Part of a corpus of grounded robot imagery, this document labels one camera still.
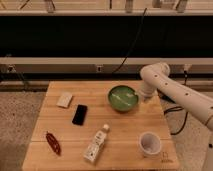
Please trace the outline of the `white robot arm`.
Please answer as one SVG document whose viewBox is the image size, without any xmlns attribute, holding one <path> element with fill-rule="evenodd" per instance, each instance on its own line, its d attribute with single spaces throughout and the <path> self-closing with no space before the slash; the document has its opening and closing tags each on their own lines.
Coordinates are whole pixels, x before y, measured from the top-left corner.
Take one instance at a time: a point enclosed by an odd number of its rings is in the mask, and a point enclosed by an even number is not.
<svg viewBox="0 0 213 171">
<path fill-rule="evenodd" d="M 156 90 L 160 90 L 213 131 L 213 99 L 170 79 L 169 74 L 167 63 L 143 67 L 140 71 L 140 94 L 144 98 L 151 98 Z"/>
</svg>

